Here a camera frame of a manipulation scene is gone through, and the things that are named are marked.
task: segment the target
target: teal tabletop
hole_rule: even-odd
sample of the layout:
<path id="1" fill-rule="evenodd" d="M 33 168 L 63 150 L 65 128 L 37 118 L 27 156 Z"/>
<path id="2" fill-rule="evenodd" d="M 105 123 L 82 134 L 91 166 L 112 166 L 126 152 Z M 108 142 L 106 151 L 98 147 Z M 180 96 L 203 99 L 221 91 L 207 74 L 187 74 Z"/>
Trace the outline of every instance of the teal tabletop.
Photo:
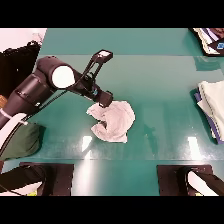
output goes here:
<path id="1" fill-rule="evenodd" d="M 5 162 L 3 172 L 20 161 L 74 163 L 72 195 L 159 195 L 158 164 L 211 164 L 224 179 L 224 146 L 193 97 L 199 82 L 223 80 L 223 59 L 202 56 L 184 28 L 48 29 L 39 57 L 55 55 L 83 72 L 100 49 L 114 58 L 97 84 L 136 115 L 128 142 L 99 140 L 90 130 L 97 121 L 86 114 L 93 102 L 66 93 L 30 120 L 46 127 L 42 148 Z"/>

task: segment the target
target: white cable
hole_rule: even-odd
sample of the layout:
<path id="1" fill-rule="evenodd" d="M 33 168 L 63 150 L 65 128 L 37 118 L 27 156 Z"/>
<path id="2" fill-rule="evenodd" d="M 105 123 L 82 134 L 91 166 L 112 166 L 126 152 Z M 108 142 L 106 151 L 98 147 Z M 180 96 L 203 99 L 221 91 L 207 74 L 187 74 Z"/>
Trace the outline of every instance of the white cable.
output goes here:
<path id="1" fill-rule="evenodd" d="M 4 117 L 7 117 L 8 119 L 12 119 L 12 116 L 8 115 L 2 108 L 0 109 L 0 112 Z M 28 125 L 27 121 L 19 121 L 19 123 L 23 125 Z"/>

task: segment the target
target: robotic arm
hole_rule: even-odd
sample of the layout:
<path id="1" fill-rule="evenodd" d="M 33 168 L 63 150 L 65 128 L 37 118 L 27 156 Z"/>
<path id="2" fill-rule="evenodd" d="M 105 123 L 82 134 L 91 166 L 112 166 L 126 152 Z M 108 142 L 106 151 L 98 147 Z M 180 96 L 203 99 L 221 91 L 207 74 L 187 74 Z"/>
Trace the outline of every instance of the robotic arm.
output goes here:
<path id="1" fill-rule="evenodd" d="M 102 65 L 112 57 L 113 53 L 110 51 L 97 52 L 92 56 L 83 74 L 55 56 L 39 59 L 36 70 L 12 92 L 7 104 L 0 111 L 0 131 L 11 117 L 19 113 L 30 117 L 67 91 L 99 102 L 102 107 L 109 106 L 113 94 L 102 91 L 95 79 Z M 98 64 L 95 72 L 90 72 L 95 64 Z M 65 91 L 44 105 L 57 90 Z"/>

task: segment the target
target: white cloth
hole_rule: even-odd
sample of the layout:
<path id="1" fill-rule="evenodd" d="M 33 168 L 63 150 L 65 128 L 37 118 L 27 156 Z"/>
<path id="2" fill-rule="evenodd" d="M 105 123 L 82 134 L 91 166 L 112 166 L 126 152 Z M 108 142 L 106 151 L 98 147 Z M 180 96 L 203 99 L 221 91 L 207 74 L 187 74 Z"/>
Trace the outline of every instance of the white cloth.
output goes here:
<path id="1" fill-rule="evenodd" d="M 198 106 L 213 120 L 220 139 L 224 141 L 224 81 L 198 84 L 202 100 Z"/>
<path id="2" fill-rule="evenodd" d="M 135 114 L 128 102 L 113 101 L 106 108 L 96 103 L 86 113 L 102 121 L 91 128 L 99 139 L 108 142 L 127 142 L 126 133 L 135 120 Z"/>

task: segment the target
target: green table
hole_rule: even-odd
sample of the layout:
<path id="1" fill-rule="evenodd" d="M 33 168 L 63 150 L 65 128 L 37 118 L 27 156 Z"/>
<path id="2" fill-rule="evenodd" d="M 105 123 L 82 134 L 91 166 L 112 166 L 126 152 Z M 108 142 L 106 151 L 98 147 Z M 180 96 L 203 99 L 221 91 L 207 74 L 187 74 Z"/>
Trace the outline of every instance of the green table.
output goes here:
<path id="1" fill-rule="evenodd" d="M 55 55 L 82 72 L 102 48 L 115 55 L 97 83 L 136 114 L 128 142 L 97 139 L 85 113 L 92 102 L 68 93 L 32 118 L 47 127 L 42 149 L 3 172 L 20 161 L 74 163 L 73 195 L 158 195 L 157 164 L 209 163 L 224 179 L 224 146 L 211 139 L 192 91 L 223 80 L 223 60 L 193 57 L 201 51 L 187 29 L 49 29 L 39 57 Z M 84 136 L 92 137 L 86 150 Z"/>

